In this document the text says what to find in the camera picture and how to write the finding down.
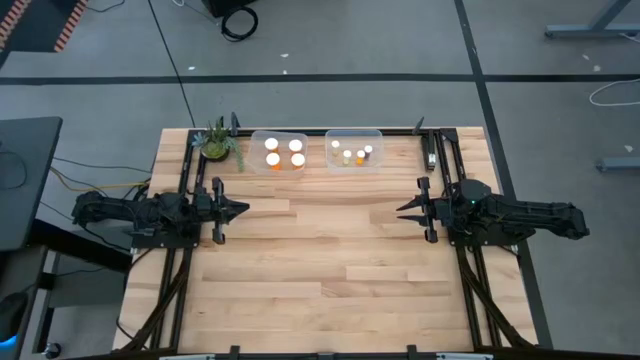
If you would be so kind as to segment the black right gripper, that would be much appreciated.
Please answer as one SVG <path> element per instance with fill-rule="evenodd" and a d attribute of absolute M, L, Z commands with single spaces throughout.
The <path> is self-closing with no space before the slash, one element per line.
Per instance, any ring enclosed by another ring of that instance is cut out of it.
<path fill-rule="evenodd" d="M 408 203 L 397 208 L 397 211 L 420 207 L 422 215 L 400 215 L 399 219 L 415 221 L 426 228 L 425 239 L 429 243 L 437 243 L 437 231 L 434 227 L 436 220 L 448 218 L 449 202 L 446 198 L 431 198 L 429 195 L 430 182 L 428 177 L 418 179 L 419 196 L 415 196 Z"/>

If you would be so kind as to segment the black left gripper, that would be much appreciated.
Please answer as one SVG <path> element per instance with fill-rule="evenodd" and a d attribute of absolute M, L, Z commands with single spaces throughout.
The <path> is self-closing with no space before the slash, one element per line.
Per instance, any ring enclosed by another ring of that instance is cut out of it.
<path fill-rule="evenodd" d="M 224 198 L 224 184 L 219 177 L 212 179 L 212 192 L 198 186 L 195 189 L 195 207 L 200 222 L 213 222 L 212 239 L 216 244 L 225 244 L 226 237 L 223 227 L 239 215 L 246 212 L 250 205 L 245 202 Z"/>

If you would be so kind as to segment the clear plastic bin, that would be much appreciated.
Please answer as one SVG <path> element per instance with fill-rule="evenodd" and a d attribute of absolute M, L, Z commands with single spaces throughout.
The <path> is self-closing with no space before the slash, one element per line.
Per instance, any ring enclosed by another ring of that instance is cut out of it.
<path fill-rule="evenodd" d="M 332 155 L 331 142 L 340 142 L 340 154 Z M 373 152 L 368 160 L 364 160 L 362 166 L 356 165 L 357 151 L 364 150 L 366 145 L 373 147 Z M 352 152 L 351 162 L 343 165 L 343 151 Z M 346 129 L 329 130 L 325 134 L 325 160 L 327 168 L 335 174 L 375 173 L 383 165 L 385 158 L 384 138 L 381 131 L 376 129 Z"/>
<path fill-rule="evenodd" d="M 260 175 L 301 176 L 308 162 L 308 138 L 301 133 L 255 131 L 245 161 Z"/>

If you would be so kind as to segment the black clamp with silver end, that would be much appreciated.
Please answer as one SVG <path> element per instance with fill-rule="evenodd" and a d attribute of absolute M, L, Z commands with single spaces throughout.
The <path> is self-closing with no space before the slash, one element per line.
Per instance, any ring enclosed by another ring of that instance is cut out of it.
<path fill-rule="evenodd" d="M 426 171 L 433 171 L 436 166 L 436 139 L 433 129 L 429 129 L 421 136 L 424 166 Z"/>

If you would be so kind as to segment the potted succulent plant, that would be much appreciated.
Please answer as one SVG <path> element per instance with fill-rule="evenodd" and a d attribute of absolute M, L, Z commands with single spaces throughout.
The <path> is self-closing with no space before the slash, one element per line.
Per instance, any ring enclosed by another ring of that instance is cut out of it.
<path fill-rule="evenodd" d="M 212 162 L 224 161 L 231 152 L 236 156 L 236 164 L 239 172 L 245 170 L 244 156 L 236 139 L 240 123 L 234 112 L 231 113 L 230 126 L 224 126 L 224 117 L 221 116 L 215 125 L 208 123 L 208 127 L 194 135 L 191 145 L 200 149 L 200 153 Z"/>

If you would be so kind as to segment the black box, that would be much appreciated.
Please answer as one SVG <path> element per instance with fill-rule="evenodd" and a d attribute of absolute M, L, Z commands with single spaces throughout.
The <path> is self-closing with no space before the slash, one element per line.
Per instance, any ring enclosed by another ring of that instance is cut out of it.
<path fill-rule="evenodd" d="M 214 18 L 225 16 L 232 10 L 247 6 L 256 0 L 201 0 L 209 13 Z"/>

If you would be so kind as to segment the grey table foot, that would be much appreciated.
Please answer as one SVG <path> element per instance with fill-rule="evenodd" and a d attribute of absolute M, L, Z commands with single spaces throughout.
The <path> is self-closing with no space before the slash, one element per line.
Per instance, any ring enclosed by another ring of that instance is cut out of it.
<path fill-rule="evenodd" d="M 640 171 L 640 157 L 606 157 L 596 161 L 595 168 L 599 172 L 607 171 Z"/>

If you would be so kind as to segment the black desk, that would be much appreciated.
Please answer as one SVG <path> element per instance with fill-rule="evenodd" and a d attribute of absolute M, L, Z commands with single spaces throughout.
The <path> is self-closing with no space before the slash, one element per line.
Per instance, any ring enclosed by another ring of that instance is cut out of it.
<path fill-rule="evenodd" d="M 0 120 L 0 252 L 26 246 L 63 120 Z"/>

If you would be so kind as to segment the grey table base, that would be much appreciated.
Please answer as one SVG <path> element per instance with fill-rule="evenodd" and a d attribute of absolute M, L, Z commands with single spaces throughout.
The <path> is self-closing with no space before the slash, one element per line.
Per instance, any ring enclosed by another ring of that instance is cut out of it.
<path fill-rule="evenodd" d="M 587 24 L 547 25 L 544 35 L 547 38 L 558 37 L 624 37 L 640 34 L 640 23 L 615 23 L 616 17 L 632 0 L 610 0 Z"/>

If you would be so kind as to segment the black orange striped mat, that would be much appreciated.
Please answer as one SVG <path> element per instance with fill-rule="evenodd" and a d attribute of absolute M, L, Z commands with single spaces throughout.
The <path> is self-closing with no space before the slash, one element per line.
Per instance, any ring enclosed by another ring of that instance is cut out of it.
<path fill-rule="evenodd" d="M 0 53 L 62 52 L 88 0 L 0 0 Z"/>

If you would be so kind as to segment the black aluminium table frame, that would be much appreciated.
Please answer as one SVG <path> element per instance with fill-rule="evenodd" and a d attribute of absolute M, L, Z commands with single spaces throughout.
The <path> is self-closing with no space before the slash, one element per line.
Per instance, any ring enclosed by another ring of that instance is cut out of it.
<path fill-rule="evenodd" d="M 467 352 L 505 345 L 479 301 L 468 301 L 455 249 L 435 244 L 396 210 L 425 173 L 418 137 L 387 129 L 373 173 L 328 168 L 325 134 L 307 131 L 300 175 L 239 172 L 233 160 L 200 166 L 188 131 L 162 132 L 152 192 L 219 177 L 249 210 L 213 243 L 204 229 L 187 290 L 151 345 L 222 358 L 391 357 L 408 350 Z"/>

